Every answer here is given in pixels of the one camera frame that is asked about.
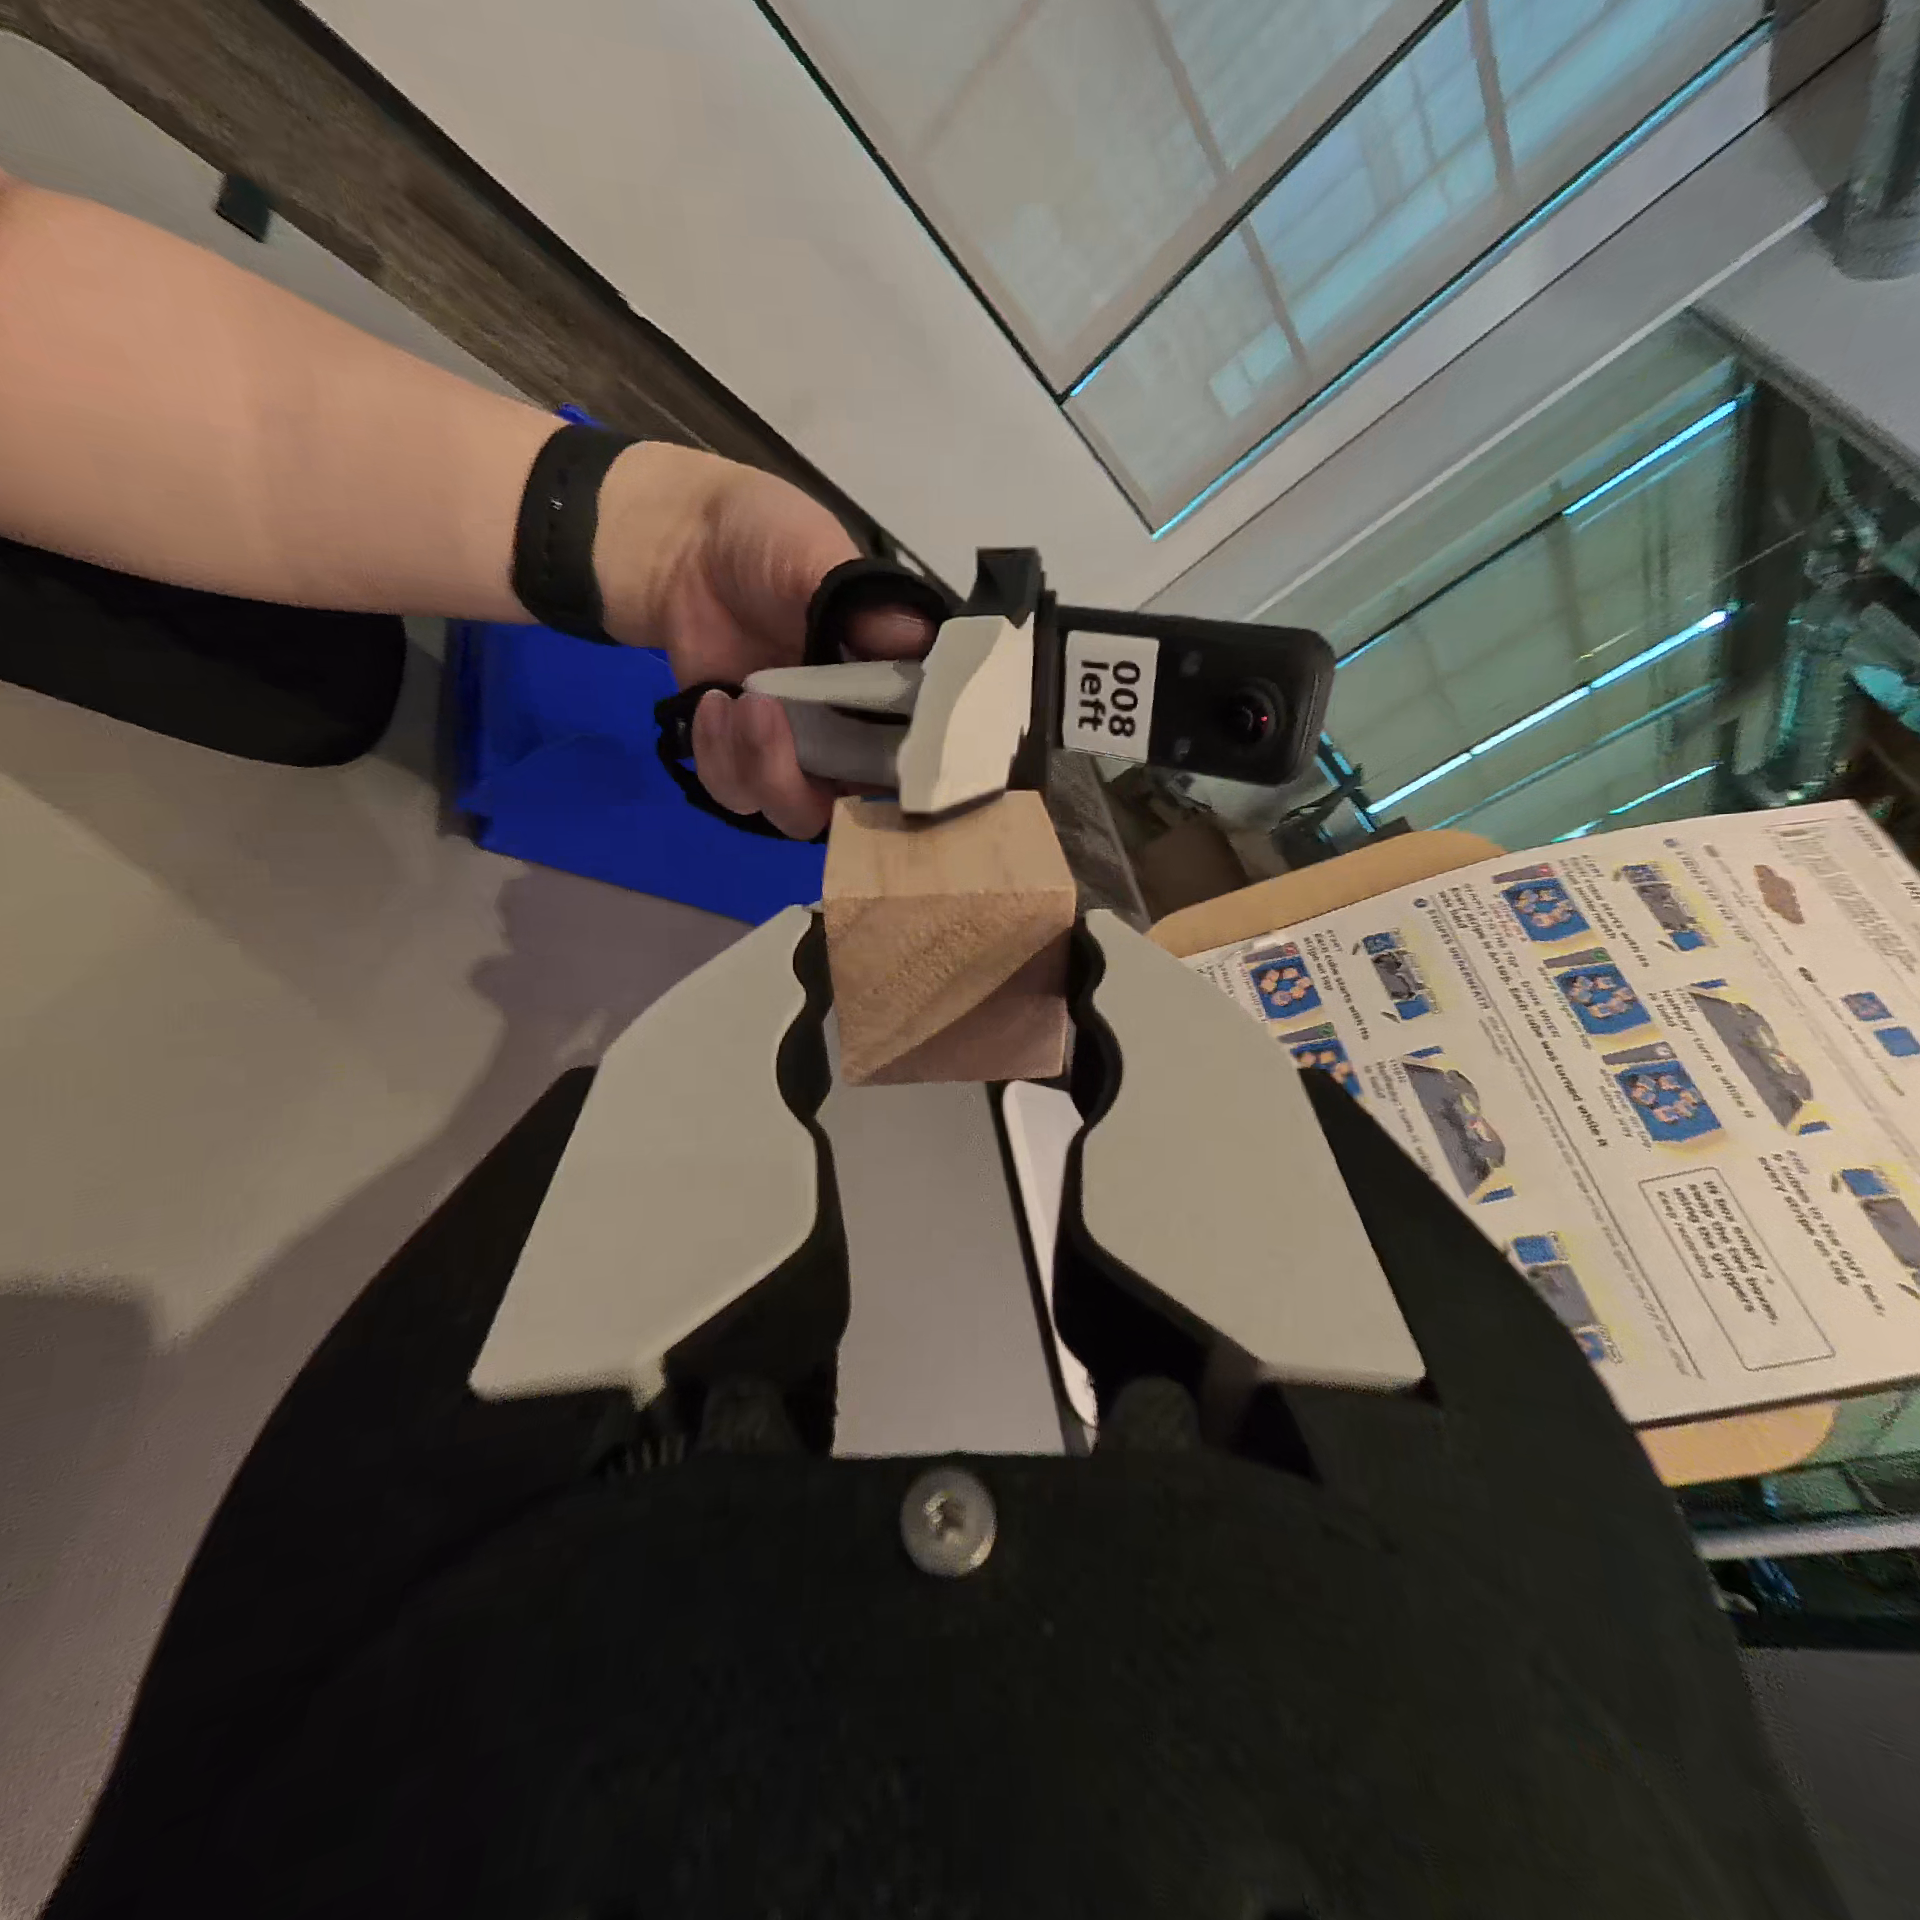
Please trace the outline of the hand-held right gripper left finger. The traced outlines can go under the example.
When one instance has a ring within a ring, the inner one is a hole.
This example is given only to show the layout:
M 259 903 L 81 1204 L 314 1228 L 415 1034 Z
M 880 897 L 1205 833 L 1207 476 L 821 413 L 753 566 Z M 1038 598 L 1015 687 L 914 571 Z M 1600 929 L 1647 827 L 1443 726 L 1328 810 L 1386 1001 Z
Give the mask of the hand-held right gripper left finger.
M 761 1386 L 831 1454 L 850 1258 L 826 926 L 786 908 L 649 1005 L 593 1071 L 470 1386 L 618 1394 L 699 1428 Z

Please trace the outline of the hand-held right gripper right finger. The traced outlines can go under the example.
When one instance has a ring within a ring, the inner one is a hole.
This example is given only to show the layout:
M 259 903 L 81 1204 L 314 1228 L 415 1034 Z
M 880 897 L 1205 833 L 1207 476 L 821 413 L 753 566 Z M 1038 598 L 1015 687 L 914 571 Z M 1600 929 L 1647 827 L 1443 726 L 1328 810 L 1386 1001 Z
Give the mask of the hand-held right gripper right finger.
M 1110 909 L 1073 932 L 1059 1340 L 1095 1421 L 1126 1386 L 1398 1394 L 1427 1378 L 1306 1077 L 1215 983 Z

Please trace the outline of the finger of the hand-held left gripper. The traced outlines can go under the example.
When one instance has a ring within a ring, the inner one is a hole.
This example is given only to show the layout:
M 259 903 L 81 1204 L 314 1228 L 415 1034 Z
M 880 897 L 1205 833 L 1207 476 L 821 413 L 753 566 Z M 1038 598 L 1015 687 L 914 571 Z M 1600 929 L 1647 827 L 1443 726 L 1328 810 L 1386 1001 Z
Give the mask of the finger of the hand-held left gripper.
M 942 623 L 897 754 L 902 814 L 958 814 L 1007 794 L 1032 726 L 1034 666 L 1034 619 Z

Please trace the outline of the blue-taped wooden cube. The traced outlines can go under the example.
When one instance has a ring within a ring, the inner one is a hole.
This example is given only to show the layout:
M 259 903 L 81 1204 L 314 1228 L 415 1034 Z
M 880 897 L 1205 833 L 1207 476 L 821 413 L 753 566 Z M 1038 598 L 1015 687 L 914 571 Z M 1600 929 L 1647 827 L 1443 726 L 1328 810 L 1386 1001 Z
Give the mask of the blue-taped wooden cube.
M 1045 1082 L 1069 1057 L 1077 890 L 1034 790 L 913 822 L 840 801 L 823 932 L 840 1067 L 856 1089 Z

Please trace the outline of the blue plastic bin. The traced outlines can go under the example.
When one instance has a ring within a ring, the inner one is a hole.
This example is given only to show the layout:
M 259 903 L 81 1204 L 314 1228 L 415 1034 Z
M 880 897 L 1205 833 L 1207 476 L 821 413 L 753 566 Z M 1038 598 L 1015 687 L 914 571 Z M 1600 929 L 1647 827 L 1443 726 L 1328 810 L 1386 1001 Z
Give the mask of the blue plastic bin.
M 816 903 L 823 845 L 697 806 L 662 754 L 663 651 L 463 619 L 449 669 L 453 803 L 483 850 L 751 926 Z

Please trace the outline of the person's left forearm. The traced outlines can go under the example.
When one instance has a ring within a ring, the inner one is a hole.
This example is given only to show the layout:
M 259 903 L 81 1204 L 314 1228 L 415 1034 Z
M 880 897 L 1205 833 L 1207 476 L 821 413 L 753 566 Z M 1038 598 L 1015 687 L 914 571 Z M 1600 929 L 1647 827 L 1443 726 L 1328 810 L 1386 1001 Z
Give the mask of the person's left forearm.
M 553 417 L 6 179 L 2 533 L 294 607 L 513 619 Z

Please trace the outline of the person's left hand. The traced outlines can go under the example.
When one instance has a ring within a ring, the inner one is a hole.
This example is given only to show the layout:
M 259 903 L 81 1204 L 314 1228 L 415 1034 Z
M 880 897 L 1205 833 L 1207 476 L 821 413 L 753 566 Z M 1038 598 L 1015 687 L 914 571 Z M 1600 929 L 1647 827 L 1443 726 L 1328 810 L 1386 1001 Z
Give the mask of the person's left hand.
M 705 450 L 625 449 L 599 492 L 607 630 L 663 651 L 685 687 L 706 687 L 690 748 L 709 797 L 799 841 L 829 827 L 834 794 L 803 772 L 784 711 L 729 685 L 801 666 L 810 602 L 853 559 L 861 546 L 826 506 Z

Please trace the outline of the printed instruction sheet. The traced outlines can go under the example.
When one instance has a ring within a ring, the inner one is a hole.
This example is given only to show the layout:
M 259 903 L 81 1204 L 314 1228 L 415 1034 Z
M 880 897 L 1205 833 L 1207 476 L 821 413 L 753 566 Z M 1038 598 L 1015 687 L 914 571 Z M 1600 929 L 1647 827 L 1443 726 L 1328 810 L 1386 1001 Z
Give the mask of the printed instruction sheet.
M 1634 1423 L 1915 1383 L 1919 890 L 1859 805 L 1159 939 L 1406 1146 Z

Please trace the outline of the black wristband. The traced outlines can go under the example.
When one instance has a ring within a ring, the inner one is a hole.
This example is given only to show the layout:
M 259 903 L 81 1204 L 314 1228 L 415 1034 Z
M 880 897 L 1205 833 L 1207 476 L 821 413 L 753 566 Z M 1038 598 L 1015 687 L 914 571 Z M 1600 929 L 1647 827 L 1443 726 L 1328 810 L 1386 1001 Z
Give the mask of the black wristband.
M 562 418 L 526 476 L 513 538 L 513 594 L 543 629 L 615 645 L 594 565 L 602 492 L 640 442 L 594 421 Z

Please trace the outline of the glass partition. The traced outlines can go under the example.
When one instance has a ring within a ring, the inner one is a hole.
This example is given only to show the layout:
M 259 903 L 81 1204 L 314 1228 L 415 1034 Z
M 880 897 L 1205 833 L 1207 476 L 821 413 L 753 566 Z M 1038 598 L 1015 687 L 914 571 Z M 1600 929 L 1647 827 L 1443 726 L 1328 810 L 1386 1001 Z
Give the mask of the glass partition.
M 1153 538 L 1559 213 L 1891 4 L 758 4 Z

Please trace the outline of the grey pipe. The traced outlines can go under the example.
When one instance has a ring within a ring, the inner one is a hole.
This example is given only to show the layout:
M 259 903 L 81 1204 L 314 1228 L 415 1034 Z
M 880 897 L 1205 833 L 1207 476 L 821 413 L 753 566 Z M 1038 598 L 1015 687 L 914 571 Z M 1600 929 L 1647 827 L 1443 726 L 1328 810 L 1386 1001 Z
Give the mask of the grey pipe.
M 1919 3 L 1887 3 L 1856 154 L 1823 214 L 1838 273 L 1919 275 Z

